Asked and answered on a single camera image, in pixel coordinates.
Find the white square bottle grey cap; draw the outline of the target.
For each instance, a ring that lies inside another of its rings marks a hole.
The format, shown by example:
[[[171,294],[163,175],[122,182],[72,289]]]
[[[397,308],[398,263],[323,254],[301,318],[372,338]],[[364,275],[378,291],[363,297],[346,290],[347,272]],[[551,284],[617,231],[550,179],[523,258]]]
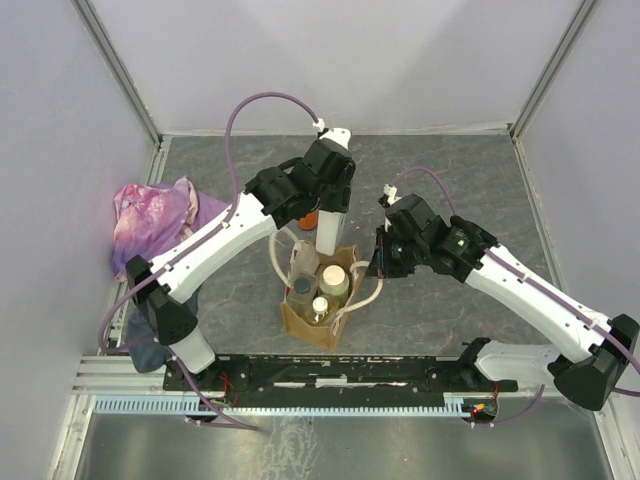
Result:
[[[335,253],[342,236],[344,221],[344,213],[319,211],[315,241],[318,253],[327,256]]]

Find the orange bottle dark blue cap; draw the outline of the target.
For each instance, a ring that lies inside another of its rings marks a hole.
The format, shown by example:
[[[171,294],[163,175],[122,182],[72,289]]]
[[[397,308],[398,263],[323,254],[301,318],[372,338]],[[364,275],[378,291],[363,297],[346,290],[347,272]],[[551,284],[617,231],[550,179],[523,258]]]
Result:
[[[303,231],[312,231],[317,228],[319,212],[313,211],[298,221],[298,227]]]

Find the burlap watermelon canvas bag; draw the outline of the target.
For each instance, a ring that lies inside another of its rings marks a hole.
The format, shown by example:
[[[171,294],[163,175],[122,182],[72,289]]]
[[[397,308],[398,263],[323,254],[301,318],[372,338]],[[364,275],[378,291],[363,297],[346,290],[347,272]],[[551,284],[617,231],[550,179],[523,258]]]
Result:
[[[268,240],[272,267],[284,283],[280,304],[283,330],[309,345],[333,351],[349,315],[373,303],[384,281],[379,279],[369,297],[357,300],[368,266],[357,246],[340,247],[328,256],[291,230],[283,232],[294,241],[288,271],[277,258],[277,235],[271,234]]]

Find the pink purple cloth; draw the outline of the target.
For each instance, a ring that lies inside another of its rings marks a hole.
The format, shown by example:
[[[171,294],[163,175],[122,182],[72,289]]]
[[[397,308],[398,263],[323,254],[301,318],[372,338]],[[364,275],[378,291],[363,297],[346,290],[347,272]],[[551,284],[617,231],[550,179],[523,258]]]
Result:
[[[127,184],[114,197],[116,225],[111,268],[125,280],[126,263],[175,248],[213,220],[227,204],[198,191],[186,177],[173,184]]]

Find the dark blue towel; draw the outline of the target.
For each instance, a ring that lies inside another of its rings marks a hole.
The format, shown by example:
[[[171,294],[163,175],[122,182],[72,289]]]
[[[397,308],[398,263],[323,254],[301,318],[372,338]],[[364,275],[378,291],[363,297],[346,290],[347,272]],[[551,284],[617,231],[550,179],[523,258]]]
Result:
[[[128,345],[135,370],[141,374],[158,370],[174,353],[174,348],[163,346],[154,340],[151,326],[138,307],[133,308],[128,318],[125,344]]]

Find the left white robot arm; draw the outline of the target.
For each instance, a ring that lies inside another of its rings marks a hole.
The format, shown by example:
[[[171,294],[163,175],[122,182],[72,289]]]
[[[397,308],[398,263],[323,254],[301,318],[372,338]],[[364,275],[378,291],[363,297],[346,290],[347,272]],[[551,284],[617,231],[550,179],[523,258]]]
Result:
[[[126,265],[134,302],[158,342],[182,361],[186,378],[199,390],[215,387],[221,368],[187,300],[214,272],[254,242],[318,212],[315,249],[330,256],[341,238],[356,165],[350,131],[329,129],[290,170],[259,171],[234,203],[198,232],[149,261]]]

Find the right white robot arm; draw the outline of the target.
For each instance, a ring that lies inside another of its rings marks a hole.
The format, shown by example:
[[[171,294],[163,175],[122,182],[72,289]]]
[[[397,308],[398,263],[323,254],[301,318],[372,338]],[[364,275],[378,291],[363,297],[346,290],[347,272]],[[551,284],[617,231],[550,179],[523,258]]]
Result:
[[[482,341],[478,353],[457,367],[459,382],[478,391],[491,381],[553,385],[566,399],[599,411],[628,365],[639,324],[614,318],[572,299],[519,261],[479,225],[454,215],[444,221],[420,196],[398,196],[391,185],[379,199],[383,225],[367,273],[406,278],[417,267],[450,276],[506,306],[547,339],[547,344]]]

